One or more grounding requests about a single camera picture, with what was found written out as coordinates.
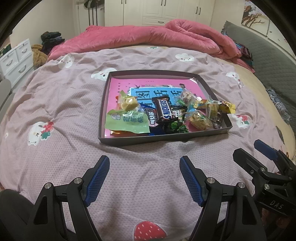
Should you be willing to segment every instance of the person's leg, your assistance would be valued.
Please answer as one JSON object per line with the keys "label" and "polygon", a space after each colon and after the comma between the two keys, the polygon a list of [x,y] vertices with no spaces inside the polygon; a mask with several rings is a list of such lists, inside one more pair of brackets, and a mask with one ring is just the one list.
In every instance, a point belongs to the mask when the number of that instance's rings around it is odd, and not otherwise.
{"label": "person's leg", "polygon": [[0,192],[0,240],[23,241],[33,206],[16,191]]}

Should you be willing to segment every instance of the gray chair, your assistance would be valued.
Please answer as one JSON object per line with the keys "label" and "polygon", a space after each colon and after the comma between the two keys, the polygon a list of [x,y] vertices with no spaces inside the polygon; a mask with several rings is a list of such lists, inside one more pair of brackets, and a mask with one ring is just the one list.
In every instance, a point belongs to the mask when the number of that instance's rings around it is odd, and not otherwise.
{"label": "gray chair", "polygon": [[248,29],[226,21],[223,31],[253,54],[255,75],[272,87],[286,106],[296,136],[296,65],[281,50]]}
{"label": "gray chair", "polygon": [[5,79],[0,82],[0,123],[10,106],[15,93],[11,92],[11,83]]}

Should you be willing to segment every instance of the tree painting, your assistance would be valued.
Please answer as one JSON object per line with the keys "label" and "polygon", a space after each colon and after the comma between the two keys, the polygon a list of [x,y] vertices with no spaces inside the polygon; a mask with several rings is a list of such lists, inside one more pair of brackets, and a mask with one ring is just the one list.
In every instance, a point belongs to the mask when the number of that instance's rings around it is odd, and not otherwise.
{"label": "tree painting", "polygon": [[265,16],[265,14],[251,1],[246,0],[244,7],[244,14],[242,17],[242,25],[251,27],[255,23],[265,23],[258,20],[260,16]]}

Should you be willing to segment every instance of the silver bolt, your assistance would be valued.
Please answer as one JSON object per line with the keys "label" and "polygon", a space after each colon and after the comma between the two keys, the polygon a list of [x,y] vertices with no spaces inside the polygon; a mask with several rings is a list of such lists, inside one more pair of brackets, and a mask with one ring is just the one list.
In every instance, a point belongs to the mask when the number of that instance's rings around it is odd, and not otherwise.
{"label": "silver bolt", "polygon": [[45,184],[45,185],[44,185],[44,187],[45,187],[46,189],[49,189],[49,188],[51,188],[51,186],[52,186],[52,184],[51,184],[51,183],[47,183],[47,184]]}
{"label": "silver bolt", "polygon": [[245,188],[245,187],[246,187],[246,185],[245,185],[244,183],[238,183],[238,186],[239,186],[240,188]]}
{"label": "silver bolt", "polygon": [[81,182],[82,182],[82,179],[79,177],[74,179],[74,183],[76,183],[76,184],[79,184]]}
{"label": "silver bolt", "polygon": [[209,177],[209,178],[207,179],[207,181],[208,181],[208,183],[214,183],[214,182],[215,182],[215,179],[212,178],[212,177]]}

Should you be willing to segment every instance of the blue gripper pad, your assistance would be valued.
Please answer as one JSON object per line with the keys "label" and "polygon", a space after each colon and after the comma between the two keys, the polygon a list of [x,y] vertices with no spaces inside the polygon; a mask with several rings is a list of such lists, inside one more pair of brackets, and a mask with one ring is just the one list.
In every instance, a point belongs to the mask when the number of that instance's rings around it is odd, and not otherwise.
{"label": "blue gripper pad", "polygon": [[108,157],[106,157],[102,161],[101,165],[99,166],[98,170],[96,171],[95,175],[93,176],[92,180],[87,186],[87,194],[85,198],[85,204],[87,207],[89,207],[90,204],[94,202],[98,197],[98,194],[109,172],[109,169],[110,169],[110,160]]}
{"label": "blue gripper pad", "polygon": [[199,206],[202,206],[204,200],[201,194],[201,187],[183,157],[180,158],[180,171],[186,182],[193,201],[197,202]]}
{"label": "blue gripper pad", "polygon": [[269,145],[265,144],[263,141],[256,140],[254,142],[254,147],[256,150],[258,150],[264,156],[266,156],[269,160],[276,161],[278,159],[276,151]]}

